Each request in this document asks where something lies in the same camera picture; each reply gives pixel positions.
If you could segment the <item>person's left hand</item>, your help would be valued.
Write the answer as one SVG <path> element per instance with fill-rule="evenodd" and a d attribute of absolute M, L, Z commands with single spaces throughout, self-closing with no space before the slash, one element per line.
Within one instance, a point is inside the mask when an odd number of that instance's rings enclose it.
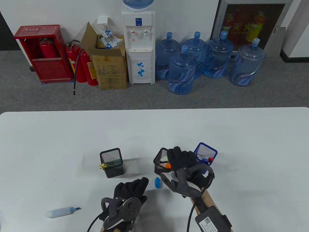
<path fill-rule="evenodd" d="M 102 213 L 98 216 L 103 221 L 104 231 L 119 230 L 128 232 L 133 229 L 136 218 L 147 201 L 144 195 L 149 179 L 142 177 L 132 182 L 119 183 L 113 198 L 101 200 Z"/>

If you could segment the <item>person's right hand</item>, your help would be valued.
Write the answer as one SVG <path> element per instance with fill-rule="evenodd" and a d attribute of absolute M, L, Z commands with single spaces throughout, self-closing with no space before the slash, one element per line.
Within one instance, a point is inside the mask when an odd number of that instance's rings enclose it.
<path fill-rule="evenodd" d="M 177 178 L 172 184 L 173 192 L 197 198 L 204 194 L 215 178 L 213 169 L 206 164 L 198 164 L 192 151 L 181 151 L 176 146 L 167 151 L 171 169 Z"/>

